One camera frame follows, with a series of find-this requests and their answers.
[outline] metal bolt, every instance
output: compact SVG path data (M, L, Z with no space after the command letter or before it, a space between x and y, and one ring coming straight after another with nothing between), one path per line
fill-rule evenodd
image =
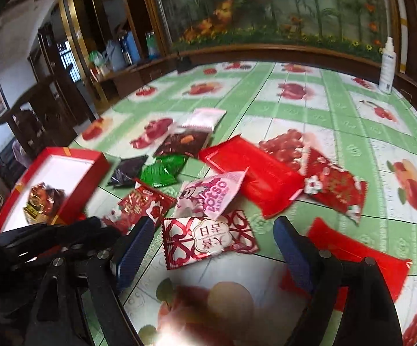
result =
M96 256L97 256L98 259L104 260L104 259L107 259L109 257L109 252L104 249L103 251L98 252L98 254Z
M57 257L56 259L53 259L53 265L55 267L59 267L60 265L64 264L64 259L62 257Z
M372 257L366 257L364 261L367 265L375 265L375 259Z
M319 251L319 255L323 257L324 259L328 259L330 258L330 256L332 256L332 253L327 249L321 249Z

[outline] red box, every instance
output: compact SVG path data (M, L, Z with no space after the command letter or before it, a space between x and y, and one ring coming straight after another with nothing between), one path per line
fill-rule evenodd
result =
M22 208L40 182L66 193L52 224L70 224L109 170L102 152L67 147L45 148L22 175L0 211L0 232L27 226Z

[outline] green and white tablecloth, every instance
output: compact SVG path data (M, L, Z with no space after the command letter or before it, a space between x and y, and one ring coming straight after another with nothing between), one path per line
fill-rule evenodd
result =
M216 69L216 74L204 69ZM240 68L230 69L228 64L219 63L181 75L170 73L150 84L149 96L134 93L113 106L102 115L107 122L103 133L88 141L79 136L72 147L104 152L112 172L120 158L151 154L157 147L136 150L130 144L149 121L164 117L181 121L198 107L227 110L212 145L237 134L258 144L290 128L299 130L327 157L368 181L369 191L359 226L304 196L284 214L302 234L319 216L335 230L374 249L412 259L409 277L395 303L404 332L417 313L417 112L395 90L385 95L376 85L348 75L309 67L303 71L281 63L244 62ZM306 96L281 96L284 87L280 85L288 83L300 85ZM400 173L403 167L408 177ZM181 182L201 178L208 172L203 163L190 159L178 177L180 183L163 191L175 196ZM89 216L103 216L129 192L107 186L108 177L87 205ZM411 186L406 187L407 179ZM233 336L236 345L285 343L305 300L279 288L284 264L273 238L274 219L264 220L258 207L242 196L231 208L244 210L260 251L254 255L225 253L167 271L159 229L132 286L122 293L125 310L137 331L146 325L158 328L162 321L161 314L158 316L162 294L156 290L165 279L170 278L174 287L198 286L205 290L220 281L234 281L248 289L254 303L248 331ZM334 311L323 345L332 344L340 319L341 312ZM97 323L92 320L91 324L97 331L95 342L105 345Z

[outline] gold candy wrapper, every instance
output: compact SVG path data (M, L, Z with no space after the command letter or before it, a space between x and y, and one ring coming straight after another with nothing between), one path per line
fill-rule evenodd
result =
M64 190L53 189L43 182L35 185L29 192L29 199L23 208L28 223L49 223L56 216L65 198Z

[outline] white spray bottle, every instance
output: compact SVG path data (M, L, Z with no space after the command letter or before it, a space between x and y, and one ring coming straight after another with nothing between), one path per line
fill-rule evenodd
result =
M383 48L382 70L380 72L380 82L378 88L385 93L391 93L392 81L396 71L396 52L392 43L392 38L388 36L385 48Z

